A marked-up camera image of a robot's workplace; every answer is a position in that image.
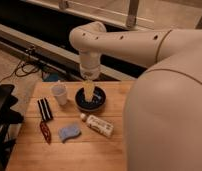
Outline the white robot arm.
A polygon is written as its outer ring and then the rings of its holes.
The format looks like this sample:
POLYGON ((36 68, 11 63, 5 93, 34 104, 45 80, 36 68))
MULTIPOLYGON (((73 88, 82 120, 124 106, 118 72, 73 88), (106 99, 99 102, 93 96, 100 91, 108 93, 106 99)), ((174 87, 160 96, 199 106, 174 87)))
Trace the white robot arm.
POLYGON ((202 29, 108 32, 100 22, 69 34, 86 79, 109 55, 146 71, 123 112, 128 171, 202 171, 202 29))

